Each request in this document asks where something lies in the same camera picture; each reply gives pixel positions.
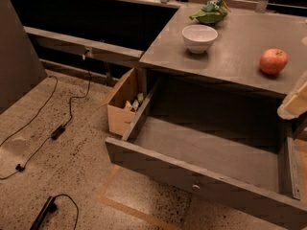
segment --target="countertop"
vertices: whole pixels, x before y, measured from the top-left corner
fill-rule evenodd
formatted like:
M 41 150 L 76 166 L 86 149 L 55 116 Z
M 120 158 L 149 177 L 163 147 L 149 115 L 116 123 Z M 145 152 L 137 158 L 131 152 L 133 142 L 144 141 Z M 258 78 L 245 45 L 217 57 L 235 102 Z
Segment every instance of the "countertop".
M 201 55 L 190 53 L 183 42 L 185 26 L 199 23 L 189 15 L 201 4 L 184 4 L 140 59 L 153 68 L 185 76 L 226 81 L 279 97 L 289 93 L 307 70 L 307 23 L 305 17 L 231 9 L 215 26 L 218 39 Z M 285 69 L 275 77 L 259 70 L 259 58 L 269 48 L 289 56 Z

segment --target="brown box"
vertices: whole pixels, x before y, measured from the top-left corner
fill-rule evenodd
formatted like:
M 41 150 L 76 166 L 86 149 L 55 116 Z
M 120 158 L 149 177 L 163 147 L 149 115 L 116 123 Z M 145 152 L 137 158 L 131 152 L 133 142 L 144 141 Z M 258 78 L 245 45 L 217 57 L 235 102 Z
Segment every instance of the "brown box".
M 109 131 L 124 135 L 136 112 L 126 110 L 126 101 L 135 99 L 137 93 L 142 92 L 141 69 L 132 68 L 121 79 L 104 99 L 107 106 Z

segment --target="bowl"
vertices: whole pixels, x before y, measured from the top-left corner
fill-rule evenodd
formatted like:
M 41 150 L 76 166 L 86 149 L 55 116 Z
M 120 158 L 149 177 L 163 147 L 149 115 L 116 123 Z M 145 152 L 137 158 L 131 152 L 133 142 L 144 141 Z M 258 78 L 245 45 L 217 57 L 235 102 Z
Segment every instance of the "bowl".
M 205 25 L 190 25 L 182 30 L 185 46 L 195 54 L 201 54 L 210 48 L 218 37 L 218 32 Z

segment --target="chip bag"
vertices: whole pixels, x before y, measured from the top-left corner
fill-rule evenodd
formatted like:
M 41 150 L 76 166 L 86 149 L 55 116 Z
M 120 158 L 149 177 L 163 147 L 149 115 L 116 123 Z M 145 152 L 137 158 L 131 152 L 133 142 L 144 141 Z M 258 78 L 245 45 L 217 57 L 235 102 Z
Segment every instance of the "chip bag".
M 230 12 L 224 0 L 211 0 L 200 10 L 190 15 L 190 19 L 198 19 L 200 23 L 214 26 L 222 21 Z

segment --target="terrazzo floor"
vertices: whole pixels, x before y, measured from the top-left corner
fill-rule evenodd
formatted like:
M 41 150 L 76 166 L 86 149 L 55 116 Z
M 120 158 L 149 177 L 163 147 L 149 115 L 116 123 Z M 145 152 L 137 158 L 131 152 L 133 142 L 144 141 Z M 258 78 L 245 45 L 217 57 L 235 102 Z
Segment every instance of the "terrazzo floor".
M 87 73 L 69 67 L 47 70 L 59 80 L 51 100 L 38 116 L 0 148 L 0 177 L 15 172 L 69 119 L 69 98 L 82 95 Z M 282 229 L 258 218 L 199 198 L 178 188 L 109 162 L 108 132 L 102 99 L 111 87 L 104 76 L 93 75 L 85 99 L 72 103 L 73 120 L 58 140 L 47 140 L 27 164 L 0 180 L 0 229 L 30 229 L 48 196 L 70 195 L 79 207 L 76 229 L 83 230 L 263 230 Z M 47 78 L 0 115 L 0 142 L 23 127 L 46 102 L 56 84 Z M 76 207 L 67 197 L 56 199 L 58 209 L 40 229 L 73 229 Z

